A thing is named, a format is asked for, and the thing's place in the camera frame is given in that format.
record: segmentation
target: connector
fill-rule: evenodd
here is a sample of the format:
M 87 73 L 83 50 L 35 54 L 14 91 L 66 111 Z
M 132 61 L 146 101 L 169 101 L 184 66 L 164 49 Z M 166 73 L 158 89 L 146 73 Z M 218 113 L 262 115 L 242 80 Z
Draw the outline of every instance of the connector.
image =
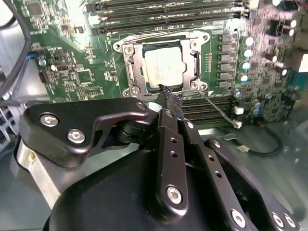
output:
M 242 107 L 235 106 L 234 107 L 234 113 L 236 115 L 242 115 L 242 114 L 244 114 L 244 109 Z

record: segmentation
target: cpu socket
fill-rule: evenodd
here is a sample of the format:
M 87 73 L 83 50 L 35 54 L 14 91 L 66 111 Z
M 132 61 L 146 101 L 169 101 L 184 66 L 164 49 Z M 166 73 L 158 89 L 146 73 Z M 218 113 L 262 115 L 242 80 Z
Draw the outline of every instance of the cpu socket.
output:
M 113 44 L 123 53 L 129 88 L 124 97 L 155 99 L 158 84 L 184 96 L 206 90 L 200 81 L 201 46 L 210 40 L 202 30 L 132 35 Z

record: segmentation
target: integrated circuit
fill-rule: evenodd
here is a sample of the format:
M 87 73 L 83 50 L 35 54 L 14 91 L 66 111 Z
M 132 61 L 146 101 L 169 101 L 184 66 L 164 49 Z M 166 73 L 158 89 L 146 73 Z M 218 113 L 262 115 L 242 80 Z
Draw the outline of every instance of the integrated circuit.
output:
M 231 55 L 229 55 L 229 54 L 222 54 L 219 58 L 220 58 L 221 62 L 230 62 Z
M 231 52 L 232 45 L 221 45 L 220 51 L 221 52 Z
M 41 16 L 43 15 L 43 11 L 39 2 L 34 2 L 28 4 L 29 14 L 31 16 Z

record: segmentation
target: white connector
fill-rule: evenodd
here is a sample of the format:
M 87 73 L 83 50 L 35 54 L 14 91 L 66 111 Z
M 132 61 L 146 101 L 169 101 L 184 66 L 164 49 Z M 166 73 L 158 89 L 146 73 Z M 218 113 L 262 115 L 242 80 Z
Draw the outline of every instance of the white connector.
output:
M 234 107 L 234 113 L 236 115 L 242 115 L 242 114 L 244 114 L 244 109 L 242 107 L 235 106 Z
M 233 127 L 236 129 L 240 129 L 243 125 L 243 123 L 241 121 L 237 121 L 236 119 L 233 120 L 233 123 L 236 124 Z

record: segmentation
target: chip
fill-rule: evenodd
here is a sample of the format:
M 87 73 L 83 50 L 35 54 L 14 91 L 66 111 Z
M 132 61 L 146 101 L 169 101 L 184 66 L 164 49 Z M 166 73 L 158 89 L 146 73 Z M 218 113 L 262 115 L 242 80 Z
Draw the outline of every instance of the chip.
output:
M 232 49 L 232 46 L 231 46 L 231 45 L 221 45 L 221 46 L 220 46 L 221 52 L 230 52 L 231 49 Z
M 220 64 L 220 71 L 229 71 L 230 69 L 230 64 Z
M 28 5 L 29 14 L 32 16 L 43 15 L 42 8 L 39 2 L 31 3 Z
M 220 56 L 220 61 L 222 62 L 230 62 L 231 55 L 229 54 L 223 54 Z
M 221 80 L 227 80 L 229 78 L 229 73 L 228 72 L 222 72 L 219 74 L 219 79 Z
M 228 82 L 227 81 L 222 81 L 218 83 L 218 86 L 220 88 L 227 88 L 228 87 Z
M 250 70 L 256 70 L 258 68 L 258 66 L 259 66 L 258 63 L 251 63 Z
M 144 54 L 142 71 L 151 88 L 157 88 L 159 84 L 181 85 L 185 68 L 180 47 L 161 48 Z
M 262 80 L 262 83 L 263 84 L 268 84 L 270 82 L 270 79 L 269 78 L 264 78 L 263 80 Z
M 275 42 L 276 42 L 276 40 L 270 39 L 270 40 L 269 40 L 269 45 L 275 45 Z
M 228 35 L 222 35 L 221 36 L 221 41 L 222 42 L 232 42 L 232 35 L 228 34 Z
M 257 25 L 260 25 L 261 24 L 261 18 L 255 18 L 254 19 L 254 25 L 257 26 Z

